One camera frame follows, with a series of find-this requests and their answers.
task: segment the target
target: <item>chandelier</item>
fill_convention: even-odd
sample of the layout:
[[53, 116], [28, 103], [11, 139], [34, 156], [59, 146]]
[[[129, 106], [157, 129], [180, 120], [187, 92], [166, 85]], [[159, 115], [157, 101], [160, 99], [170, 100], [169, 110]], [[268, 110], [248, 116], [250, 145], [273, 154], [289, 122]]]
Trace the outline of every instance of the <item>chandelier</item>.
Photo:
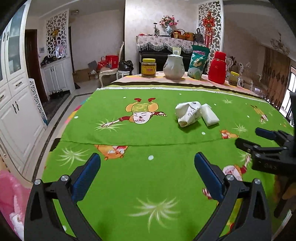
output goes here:
[[288, 56], [290, 54], [289, 49], [281, 42], [281, 33], [279, 33], [279, 40], [271, 39], [270, 43], [272, 47], [284, 55]]

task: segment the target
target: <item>jar label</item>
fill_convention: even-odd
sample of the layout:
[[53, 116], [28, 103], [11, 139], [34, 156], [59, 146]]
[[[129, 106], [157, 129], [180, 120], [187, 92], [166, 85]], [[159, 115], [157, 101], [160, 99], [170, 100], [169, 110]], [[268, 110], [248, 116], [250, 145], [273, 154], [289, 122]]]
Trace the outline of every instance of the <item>jar label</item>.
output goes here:
[[142, 74], [156, 74], [156, 66], [142, 66]]

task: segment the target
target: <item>red box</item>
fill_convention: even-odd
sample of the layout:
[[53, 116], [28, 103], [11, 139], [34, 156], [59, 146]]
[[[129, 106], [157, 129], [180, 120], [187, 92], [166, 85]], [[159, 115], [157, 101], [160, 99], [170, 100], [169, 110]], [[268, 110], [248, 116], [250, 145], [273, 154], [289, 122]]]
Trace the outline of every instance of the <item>red box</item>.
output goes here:
[[118, 60], [117, 55], [106, 55], [106, 67], [110, 69], [118, 68]]

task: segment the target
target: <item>window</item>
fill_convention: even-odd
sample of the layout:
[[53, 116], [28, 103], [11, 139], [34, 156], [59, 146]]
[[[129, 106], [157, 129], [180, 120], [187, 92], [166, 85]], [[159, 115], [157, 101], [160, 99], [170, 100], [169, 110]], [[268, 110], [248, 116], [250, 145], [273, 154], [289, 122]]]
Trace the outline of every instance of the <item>window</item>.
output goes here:
[[287, 116], [287, 113], [288, 113], [290, 106], [291, 106], [290, 92], [295, 92], [295, 90], [296, 90], [296, 69], [291, 67], [289, 84], [287, 86], [287, 90], [285, 93], [283, 103], [282, 103], [281, 108], [279, 110], [280, 113], [284, 117]]

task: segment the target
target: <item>white ceramic pitcher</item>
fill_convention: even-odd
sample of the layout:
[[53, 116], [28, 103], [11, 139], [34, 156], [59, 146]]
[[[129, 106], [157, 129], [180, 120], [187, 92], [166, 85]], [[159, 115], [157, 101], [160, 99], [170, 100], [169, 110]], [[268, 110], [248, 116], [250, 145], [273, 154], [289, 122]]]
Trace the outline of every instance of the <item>white ceramic pitcher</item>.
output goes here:
[[169, 79], [178, 80], [182, 78], [185, 73], [183, 57], [177, 54], [168, 55], [168, 59], [163, 67], [163, 73]]

